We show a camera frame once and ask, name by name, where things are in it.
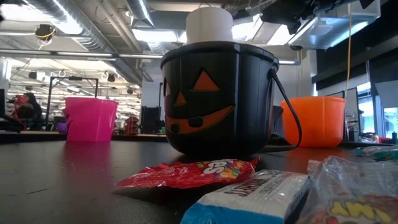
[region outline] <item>plastic candy bucket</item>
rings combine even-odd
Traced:
[[[111,140],[118,103],[96,98],[66,98],[67,141]]]
[[[343,140],[343,98],[309,96],[289,100],[301,123],[301,147],[335,147]],[[299,132],[287,103],[283,101],[280,105],[283,109],[285,138],[293,145],[299,140]]]

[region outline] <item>white candy wrapper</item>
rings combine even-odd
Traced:
[[[262,170],[249,180],[208,193],[181,224],[284,223],[310,186],[308,175]]]

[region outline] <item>desk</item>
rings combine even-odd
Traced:
[[[307,173],[309,159],[347,157],[343,149],[257,154],[256,170]],[[193,162],[166,142],[65,141],[0,145],[0,223],[178,223],[185,210],[219,186],[119,189],[145,166]]]

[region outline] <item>table surface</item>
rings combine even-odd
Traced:
[[[257,154],[256,170],[307,173],[309,159],[344,149],[297,148]],[[28,142],[0,145],[0,223],[179,223],[185,210],[219,186],[120,189],[114,184],[161,162],[195,162],[166,142]]]

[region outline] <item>exposed duct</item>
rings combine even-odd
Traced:
[[[127,7],[132,14],[134,20],[132,21],[132,26],[142,27],[155,27],[152,19],[150,18],[149,6],[146,0],[126,0]]]
[[[164,49],[162,42],[148,42],[148,46],[153,54],[166,54],[166,50]]]
[[[90,52],[116,52],[102,33],[71,0],[23,0],[30,7],[48,16],[51,23],[66,34],[79,34],[89,38],[73,38]],[[116,68],[128,82],[141,84],[142,78],[120,58],[106,62]]]

